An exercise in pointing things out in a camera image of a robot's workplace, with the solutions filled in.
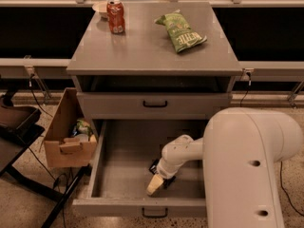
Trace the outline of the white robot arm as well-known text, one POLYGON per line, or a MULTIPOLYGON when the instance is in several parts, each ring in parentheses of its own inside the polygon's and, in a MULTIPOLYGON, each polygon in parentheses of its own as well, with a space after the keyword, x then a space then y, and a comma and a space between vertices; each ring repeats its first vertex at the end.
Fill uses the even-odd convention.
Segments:
POLYGON ((209 228, 285 228, 274 163, 302 144, 300 125, 285 113, 227 108, 210 119, 202 138, 181 135, 162 149, 146 193, 153 195, 186 162, 203 160, 209 228))

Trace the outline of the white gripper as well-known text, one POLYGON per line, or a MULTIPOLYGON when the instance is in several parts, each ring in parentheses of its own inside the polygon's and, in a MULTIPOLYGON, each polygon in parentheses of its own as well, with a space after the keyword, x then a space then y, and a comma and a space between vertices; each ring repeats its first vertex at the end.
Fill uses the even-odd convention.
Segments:
POLYGON ((163 184, 163 179, 169 180, 175 176, 179 167, 175 164, 168 163, 164 158, 161 158, 157 164, 157 173, 149 182, 146 188, 146 194, 152 196, 163 184))

